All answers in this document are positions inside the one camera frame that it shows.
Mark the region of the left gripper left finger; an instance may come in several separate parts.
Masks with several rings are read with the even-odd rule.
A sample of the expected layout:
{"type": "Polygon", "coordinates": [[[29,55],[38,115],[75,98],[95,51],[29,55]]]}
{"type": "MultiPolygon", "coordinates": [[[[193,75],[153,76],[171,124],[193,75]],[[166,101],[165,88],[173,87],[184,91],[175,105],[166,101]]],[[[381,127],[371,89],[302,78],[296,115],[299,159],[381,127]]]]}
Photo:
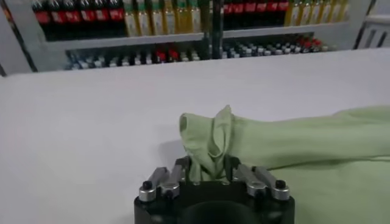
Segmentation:
{"type": "Polygon", "coordinates": [[[188,179],[191,160],[189,156],[176,159],[171,170],[156,168],[152,175],[139,188],[138,199],[143,203],[155,201],[158,197],[176,198],[180,194],[180,184],[188,179]]]}

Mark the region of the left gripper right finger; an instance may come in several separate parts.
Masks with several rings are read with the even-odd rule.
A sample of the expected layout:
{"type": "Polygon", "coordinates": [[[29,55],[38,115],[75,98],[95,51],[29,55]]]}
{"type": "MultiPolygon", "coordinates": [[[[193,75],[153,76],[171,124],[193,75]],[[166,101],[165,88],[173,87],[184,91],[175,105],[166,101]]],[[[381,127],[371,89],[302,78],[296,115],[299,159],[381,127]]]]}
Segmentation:
{"type": "Polygon", "coordinates": [[[232,182],[242,182],[246,192],[253,198],[271,196],[274,200],[288,201],[290,189],[286,181],[277,179],[263,166],[249,167],[234,156],[224,157],[226,178],[232,182]]]}

